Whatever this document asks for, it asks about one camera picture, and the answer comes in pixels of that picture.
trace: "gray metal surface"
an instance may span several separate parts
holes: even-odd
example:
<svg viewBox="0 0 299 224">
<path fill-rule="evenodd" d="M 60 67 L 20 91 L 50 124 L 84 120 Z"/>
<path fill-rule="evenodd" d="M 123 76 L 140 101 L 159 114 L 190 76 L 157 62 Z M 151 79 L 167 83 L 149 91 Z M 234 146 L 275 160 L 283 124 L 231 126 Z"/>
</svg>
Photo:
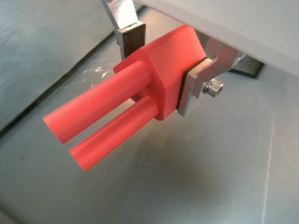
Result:
<svg viewBox="0 0 299 224">
<path fill-rule="evenodd" d="M 149 39 L 178 26 L 153 10 L 140 20 Z M 270 66 L 258 80 L 225 73 L 218 98 L 203 94 L 190 116 L 151 121 L 84 173 L 68 149 L 103 123 L 62 145 L 43 116 L 119 61 L 111 39 L 0 139 L 0 207 L 31 224 L 297 224 L 299 80 Z"/>
<path fill-rule="evenodd" d="M 122 30 L 138 22 L 134 0 L 102 0 L 102 3 L 116 30 Z"/>
<path fill-rule="evenodd" d="M 114 31 L 99 0 L 0 0 L 0 131 Z"/>
<path fill-rule="evenodd" d="M 138 0 L 259 61 L 299 76 L 299 2 Z"/>
</svg>

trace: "red plastic part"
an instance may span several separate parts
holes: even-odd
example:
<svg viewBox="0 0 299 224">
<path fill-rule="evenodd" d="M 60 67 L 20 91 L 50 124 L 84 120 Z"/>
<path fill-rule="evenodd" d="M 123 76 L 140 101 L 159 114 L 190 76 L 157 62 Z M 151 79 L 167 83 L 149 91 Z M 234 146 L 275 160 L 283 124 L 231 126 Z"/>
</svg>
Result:
<svg viewBox="0 0 299 224">
<path fill-rule="evenodd" d="M 100 117 L 153 82 L 151 71 L 138 61 L 78 98 L 58 108 L 43 120 L 63 143 L 68 142 Z"/>
<path fill-rule="evenodd" d="M 158 113 L 155 100 L 146 96 L 70 150 L 84 171 L 136 133 Z"/>
<path fill-rule="evenodd" d="M 206 57 L 187 25 L 134 52 L 115 67 L 116 74 L 44 117 L 63 143 L 71 140 L 123 101 L 135 105 L 96 131 L 70 153 L 87 171 L 155 117 L 175 110 L 183 74 Z"/>
<path fill-rule="evenodd" d="M 143 46 L 115 66 L 116 73 L 135 61 L 143 61 L 150 67 L 154 83 L 134 100 L 144 95 L 155 99 L 161 111 L 158 120 L 163 120 L 177 110 L 185 72 L 205 57 L 197 33 L 190 26 L 183 25 Z"/>
</svg>

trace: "gray floor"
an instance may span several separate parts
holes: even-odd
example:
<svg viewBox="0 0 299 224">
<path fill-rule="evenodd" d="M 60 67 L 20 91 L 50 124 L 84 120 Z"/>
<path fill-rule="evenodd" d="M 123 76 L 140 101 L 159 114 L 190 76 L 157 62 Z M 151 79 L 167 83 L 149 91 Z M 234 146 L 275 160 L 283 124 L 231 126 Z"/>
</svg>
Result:
<svg viewBox="0 0 299 224">
<path fill-rule="evenodd" d="M 149 10 L 149 40 L 179 24 Z M 31 224 L 295 224 L 299 221 L 299 80 L 266 66 L 258 80 L 225 73 L 186 118 L 151 121 L 90 172 L 43 116 L 112 75 L 112 38 L 0 140 L 0 207 Z"/>
</svg>

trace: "red plastic prong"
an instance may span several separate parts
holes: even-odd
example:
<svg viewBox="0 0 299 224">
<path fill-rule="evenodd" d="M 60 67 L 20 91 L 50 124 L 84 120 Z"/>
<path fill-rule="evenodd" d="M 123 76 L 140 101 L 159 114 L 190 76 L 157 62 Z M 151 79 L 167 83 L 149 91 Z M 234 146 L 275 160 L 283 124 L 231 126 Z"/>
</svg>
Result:
<svg viewBox="0 0 299 224">
<path fill-rule="evenodd" d="M 44 118 L 63 143 L 68 142 L 100 117 L 139 93 L 153 82 L 144 63 L 138 61 Z"/>
<path fill-rule="evenodd" d="M 155 100 L 146 96 L 70 150 L 84 171 L 136 133 L 158 113 Z"/>
</svg>

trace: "silver metal bar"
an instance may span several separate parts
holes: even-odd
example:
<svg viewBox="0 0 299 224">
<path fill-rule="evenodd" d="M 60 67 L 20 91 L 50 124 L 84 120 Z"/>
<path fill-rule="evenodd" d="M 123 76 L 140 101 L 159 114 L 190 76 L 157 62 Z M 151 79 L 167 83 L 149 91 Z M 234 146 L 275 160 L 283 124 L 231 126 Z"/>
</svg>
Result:
<svg viewBox="0 0 299 224">
<path fill-rule="evenodd" d="M 112 25 L 122 59 L 146 44 L 146 24 L 138 21 L 132 0 L 102 0 Z"/>
<path fill-rule="evenodd" d="M 122 30 L 138 22 L 132 0 L 102 0 L 102 3 L 116 30 Z"/>
</svg>

